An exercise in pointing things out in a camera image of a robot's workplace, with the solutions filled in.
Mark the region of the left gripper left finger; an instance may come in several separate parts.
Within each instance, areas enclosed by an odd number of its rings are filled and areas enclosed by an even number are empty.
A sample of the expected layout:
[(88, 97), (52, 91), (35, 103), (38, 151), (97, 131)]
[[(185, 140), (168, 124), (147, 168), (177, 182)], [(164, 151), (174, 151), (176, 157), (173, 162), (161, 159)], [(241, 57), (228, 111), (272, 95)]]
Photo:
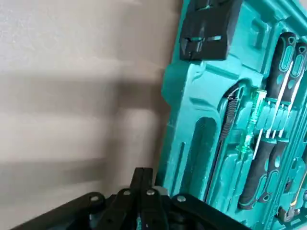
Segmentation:
[(136, 168), (129, 187), (106, 198), (89, 192), (26, 221), (14, 230), (124, 230), (136, 226), (137, 196), (143, 168)]

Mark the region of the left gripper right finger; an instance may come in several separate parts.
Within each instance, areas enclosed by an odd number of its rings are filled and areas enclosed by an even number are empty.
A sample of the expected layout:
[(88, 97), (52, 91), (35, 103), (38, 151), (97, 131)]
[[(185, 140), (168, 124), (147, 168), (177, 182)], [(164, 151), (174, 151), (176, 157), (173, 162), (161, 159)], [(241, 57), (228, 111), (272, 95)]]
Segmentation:
[(153, 169), (142, 168), (143, 230), (247, 230), (244, 224), (190, 194), (162, 195), (152, 187)]

